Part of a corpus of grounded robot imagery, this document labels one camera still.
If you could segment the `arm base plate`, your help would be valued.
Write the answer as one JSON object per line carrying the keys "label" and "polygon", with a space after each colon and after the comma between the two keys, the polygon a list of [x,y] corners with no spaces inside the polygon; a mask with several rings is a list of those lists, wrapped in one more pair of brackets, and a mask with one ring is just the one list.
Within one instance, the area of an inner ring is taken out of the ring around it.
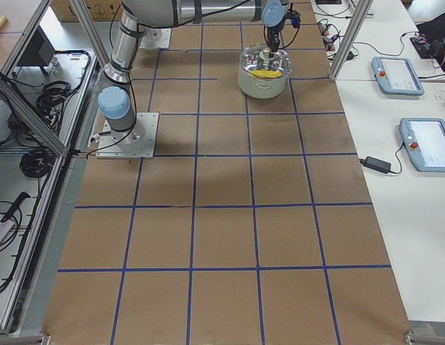
{"label": "arm base plate", "polygon": [[120,134],[111,131],[107,120],[104,121],[104,132],[107,135],[101,136],[98,147],[99,151],[95,156],[99,159],[152,159],[155,155],[155,141],[159,122],[158,113],[139,112],[137,122],[132,132],[126,139],[121,140],[126,133]]}
{"label": "arm base plate", "polygon": [[168,49],[171,32],[171,29],[146,29],[139,48],[141,50]]}

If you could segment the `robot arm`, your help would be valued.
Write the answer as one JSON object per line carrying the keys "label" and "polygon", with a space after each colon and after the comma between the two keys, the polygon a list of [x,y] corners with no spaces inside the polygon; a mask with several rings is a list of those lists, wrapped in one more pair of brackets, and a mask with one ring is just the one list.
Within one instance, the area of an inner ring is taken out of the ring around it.
{"label": "robot arm", "polygon": [[102,75],[98,109],[109,129],[96,150],[103,157],[151,157],[158,120],[139,113],[135,105],[131,71],[142,38],[154,31],[205,22],[261,22],[265,43],[242,50],[238,84],[248,96],[269,99],[280,94],[277,81],[286,81],[290,61],[280,45],[286,21],[301,25],[300,14],[288,1],[123,1],[119,31]]}

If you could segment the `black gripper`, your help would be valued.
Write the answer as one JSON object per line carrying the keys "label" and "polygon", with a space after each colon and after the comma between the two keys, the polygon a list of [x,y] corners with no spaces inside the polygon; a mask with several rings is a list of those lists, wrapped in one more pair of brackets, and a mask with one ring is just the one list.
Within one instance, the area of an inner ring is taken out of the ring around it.
{"label": "black gripper", "polygon": [[273,58],[273,53],[278,51],[280,24],[267,26],[267,56]]}

